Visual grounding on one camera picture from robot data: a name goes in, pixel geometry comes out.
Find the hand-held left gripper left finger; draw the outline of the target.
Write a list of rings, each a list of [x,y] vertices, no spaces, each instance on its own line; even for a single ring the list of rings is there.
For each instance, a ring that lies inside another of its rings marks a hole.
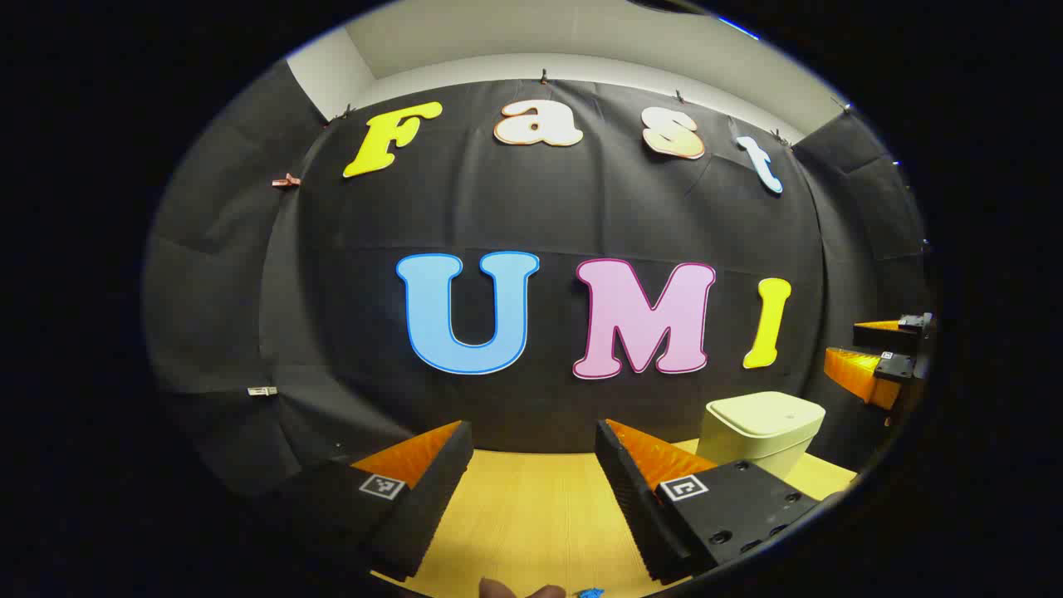
[[[454,421],[354,462],[303,469],[263,493],[257,513],[311,554],[405,581],[418,574],[472,455],[471,423]]]

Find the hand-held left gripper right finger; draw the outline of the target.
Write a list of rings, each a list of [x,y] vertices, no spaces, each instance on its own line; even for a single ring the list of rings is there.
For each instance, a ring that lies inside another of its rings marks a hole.
[[[612,418],[597,421],[595,455],[662,584],[740,559],[820,503],[749,459],[718,464]]]

